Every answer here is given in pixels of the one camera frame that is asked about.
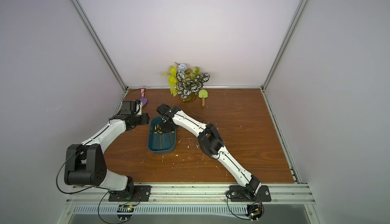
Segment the teal plastic storage box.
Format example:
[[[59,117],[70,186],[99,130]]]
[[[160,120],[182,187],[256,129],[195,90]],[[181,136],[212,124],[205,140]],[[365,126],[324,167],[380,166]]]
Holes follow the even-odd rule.
[[[156,154],[171,153],[176,147],[176,129],[169,133],[163,133],[160,129],[162,119],[158,116],[151,120],[147,148]]]

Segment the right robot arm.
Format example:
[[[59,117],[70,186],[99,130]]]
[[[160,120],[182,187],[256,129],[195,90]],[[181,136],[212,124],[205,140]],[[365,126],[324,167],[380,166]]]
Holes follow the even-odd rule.
[[[230,154],[214,124],[197,121],[176,106],[161,104],[156,111],[162,119],[163,132],[170,132],[180,126],[192,133],[197,137],[201,151],[211,159],[219,161],[232,174],[241,187],[244,198],[257,198],[261,182]]]

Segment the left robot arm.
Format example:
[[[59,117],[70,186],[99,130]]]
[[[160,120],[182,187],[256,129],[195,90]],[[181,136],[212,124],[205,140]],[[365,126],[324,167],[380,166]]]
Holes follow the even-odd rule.
[[[80,144],[70,145],[64,163],[64,183],[132,196],[135,193],[132,177],[108,170],[104,153],[122,133],[149,124],[149,116],[142,112],[142,107],[141,100],[122,102],[117,114],[95,135]]]

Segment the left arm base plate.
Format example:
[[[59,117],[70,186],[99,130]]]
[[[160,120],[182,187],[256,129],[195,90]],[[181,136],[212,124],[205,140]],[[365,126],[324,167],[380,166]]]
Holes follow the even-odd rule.
[[[148,202],[151,185],[132,185],[125,190],[109,191],[109,202]]]

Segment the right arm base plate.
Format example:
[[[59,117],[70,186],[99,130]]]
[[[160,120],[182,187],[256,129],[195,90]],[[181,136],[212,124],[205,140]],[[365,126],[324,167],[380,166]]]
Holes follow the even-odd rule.
[[[268,186],[262,185],[255,194],[252,190],[239,185],[229,186],[225,193],[232,202],[271,202],[271,194]]]

